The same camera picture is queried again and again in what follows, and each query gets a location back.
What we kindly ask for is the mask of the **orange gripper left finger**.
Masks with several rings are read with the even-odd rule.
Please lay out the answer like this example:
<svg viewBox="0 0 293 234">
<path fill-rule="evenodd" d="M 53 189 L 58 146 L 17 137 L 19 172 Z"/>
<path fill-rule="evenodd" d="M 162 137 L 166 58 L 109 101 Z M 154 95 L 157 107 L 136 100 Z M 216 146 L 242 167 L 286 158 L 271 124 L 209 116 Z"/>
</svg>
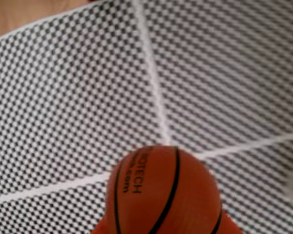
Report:
<svg viewBox="0 0 293 234">
<path fill-rule="evenodd" d="M 104 216 L 98 224 L 95 226 L 94 230 L 90 231 L 90 234 L 108 234 L 108 226 L 106 216 Z"/>
</svg>

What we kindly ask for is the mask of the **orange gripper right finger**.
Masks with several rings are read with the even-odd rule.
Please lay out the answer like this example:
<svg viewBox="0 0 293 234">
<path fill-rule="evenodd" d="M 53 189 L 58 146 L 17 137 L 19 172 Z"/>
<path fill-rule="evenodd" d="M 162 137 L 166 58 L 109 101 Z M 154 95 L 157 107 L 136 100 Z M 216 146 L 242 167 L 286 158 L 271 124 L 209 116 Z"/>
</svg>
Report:
<svg viewBox="0 0 293 234">
<path fill-rule="evenodd" d="M 243 231 L 237 224 L 229 217 L 229 215 L 222 211 L 221 221 L 218 228 L 219 234 L 243 234 Z"/>
</svg>

